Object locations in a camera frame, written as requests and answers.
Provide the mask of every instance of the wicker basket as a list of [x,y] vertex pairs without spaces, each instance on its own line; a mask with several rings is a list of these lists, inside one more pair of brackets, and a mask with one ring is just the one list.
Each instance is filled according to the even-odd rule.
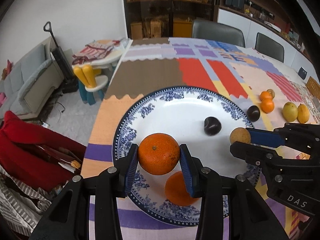
[[320,100],[320,85],[312,77],[309,77],[306,87],[313,96]]

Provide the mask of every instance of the gray sofa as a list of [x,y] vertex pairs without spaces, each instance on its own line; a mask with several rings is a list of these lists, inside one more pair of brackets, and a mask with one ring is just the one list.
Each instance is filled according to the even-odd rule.
[[21,119],[38,117],[63,81],[60,68],[51,60],[50,50],[54,48],[52,38],[47,38],[15,63],[5,80],[0,81],[0,92],[7,96],[0,107],[0,120],[8,110]]

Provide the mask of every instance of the dark plum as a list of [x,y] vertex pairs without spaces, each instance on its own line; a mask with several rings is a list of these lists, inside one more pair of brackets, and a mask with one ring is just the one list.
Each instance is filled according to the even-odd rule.
[[217,118],[210,116],[204,119],[204,132],[207,135],[216,135],[221,128],[221,123]]
[[247,110],[247,116],[251,122],[255,122],[260,118],[260,109],[257,106],[250,106]]

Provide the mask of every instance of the tablecloth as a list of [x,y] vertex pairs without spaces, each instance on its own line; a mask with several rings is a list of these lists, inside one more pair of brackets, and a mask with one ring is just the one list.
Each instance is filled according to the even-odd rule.
[[[281,62],[234,45],[191,38],[162,38],[133,41],[116,68],[110,87],[101,103],[89,145],[82,176],[96,176],[112,164],[112,143],[119,121],[128,108],[148,93],[164,87],[190,85],[222,94],[242,110],[259,105],[262,91],[273,89],[275,109],[261,113],[255,128],[273,130],[283,127],[283,105],[292,101],[310,109],[310,123],[318,123],[320,114],[310,92],[297,73]],[[305,158],[303,153],[286,147],[277,152],[284,158]],[[299,217],[266,195],[267,185],[260,176],[256,189],[271,207],[291,239],[298,234]],[[89,231],[94,240],[94,196],[90,199]],[[118,199],[118,213],[124,239],[192,240],[196,227],[165,224],[141,211],[129,198]],[[224,219],[224,239],[228,239],[228,218]]]

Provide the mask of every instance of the plate rim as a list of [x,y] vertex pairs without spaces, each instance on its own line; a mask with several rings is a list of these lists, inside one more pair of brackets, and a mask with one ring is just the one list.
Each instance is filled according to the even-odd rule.
[[[239,111],[241,111],[244,116],[247,118],[248,122],[251,124],[252,128],[254,128],[254,125],[252,124],[252,122],[249,120],[247,114],[239,107],[237,106],[234,102],[232,102],[230,99],[226,98],[225,96],[217,93],[217,92],[214,92],[212,90],[209,90],[209,89],[206,89],[206,88],[201,88],[201,87],[196,87],[196,86],[188,86],[188,85],[179,85],[179,86],[170,86],[170,87],[165,87],[165,88],[161,88],[161,89],[158,89],[158,90],[155,90],[147,95],[145,95],[144,97],[140,98],[137,102],[135,102],[133,105],[131,105],[129,107],[129,109],[125,112],[125,114],[122,116],[122,118],[120,119],[119,121],[119,124],[116,128],[116,131],[115,131],[115,134],[114,134],[114,137],[113,137],[113,142],[112,142],[112,150],[111,150],[111,153],[112,153],[112,162],[113,164],[115,164],[115,162],[119,159],[118,156],[117,158],[115,157],[115,150],[116,150],[116,137],[117,135],[120,134],[120,131],[121,131],[121,128],[123,126],[123,124],[125,123],[125,120],[127,119],[127,117],[130,115],[130,113],[132,112],[133,109],[135,109],[139,104],[141,104],[142,102],[148,100],[150,97],[156,95],[157,93],[160,93],[162,91],[165,91],[165,90],[173,90],[173,89],[196,89],[196,90],[202,90],[202,91],[207,91],[207,92],[210,92],[210,93],[213,93],[215,95],[218,95],[220,97],[222,97],[224,100],[228,101],[230,104],[232,104],[234,107],[236,107]],[[257,167],[258,168],[258,171],[257,171],[257,176],[256,176],[256,179],[255,179],[255,182],[253,184],[253,186],[255,187],[257,185],[257,182],[259,180],[259,177],[260,177],[260,173],[261,173],[261,168],[260,167]],[[159,214],[156,214],[154,212],[149,212],[150,209],[148,208],[145,208],[143,206],[143,204],[139,201],[139,199],[137,199],[136,197],[134,197],[132,195],[132,191],[128,194],[128,197],[131,199],[131,201],[141,210],[143,211],[145,214],[149,215],[150,217],[153,217],[155,219],[157,219],[158,221],[161,221],[161,222],[164,222],[164,223],[167,223],[167,224],[170,224],[170,225],[175,225],[175,226],[182,226],[182,227],[194,227],[194,226],[197,226],[198,223],[186,223],[185,221],[180,221],[180,222],[177,222],[178,220],[176,221],[173,221],[173,220],[170,220],[164,216],[161,216]]]

